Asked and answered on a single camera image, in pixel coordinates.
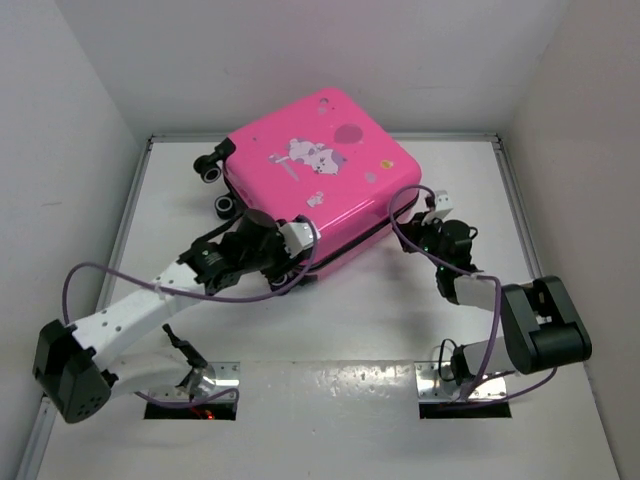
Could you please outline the pink suitcase with dark lining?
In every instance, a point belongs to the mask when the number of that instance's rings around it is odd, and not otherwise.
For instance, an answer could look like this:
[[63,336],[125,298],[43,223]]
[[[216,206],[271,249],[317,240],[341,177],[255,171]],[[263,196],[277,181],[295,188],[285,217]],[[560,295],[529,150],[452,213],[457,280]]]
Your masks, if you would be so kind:
[[199,156],[195,172],[229,191],[214,208],[229,221],[248,209],[276,221],[303,215],[321,235],[304,276],[358,255],[416,203],[418,162],[346,93],[324,88],[253,121]]

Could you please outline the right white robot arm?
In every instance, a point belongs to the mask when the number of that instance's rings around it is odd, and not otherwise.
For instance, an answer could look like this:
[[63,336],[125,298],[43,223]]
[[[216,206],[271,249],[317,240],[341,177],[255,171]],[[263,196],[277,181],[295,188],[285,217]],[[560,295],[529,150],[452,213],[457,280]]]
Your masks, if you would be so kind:
[[394,230],[405,252],[423,254],[435,265],[445,300],[493,315],[487,340],[454,346],[445,381],[469,386],[486,374],[528,375],[591,358],[590,335],[559,277],[502,283],[472,263],[477,229],[459,220],[427,221],[416,214]]

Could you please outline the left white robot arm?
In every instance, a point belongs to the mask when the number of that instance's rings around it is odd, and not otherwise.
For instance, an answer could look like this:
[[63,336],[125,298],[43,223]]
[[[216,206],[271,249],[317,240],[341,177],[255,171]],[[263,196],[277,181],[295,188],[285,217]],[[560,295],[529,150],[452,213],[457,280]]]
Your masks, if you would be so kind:
[[245,274],[261,273],[284,294],[308,272],[321,235],[303,215],[290,222],[248,209],[196,238],[154,280],[117,276],[137,290],[87,317],[46,324],[39,333],[33,375],[68,424],[84,421],[113,397],[171,385],[182,402],[161,401],[167,409],[190,409],[226,395],[213,365],[169,322],[204,301],[231,303],[221,291]]

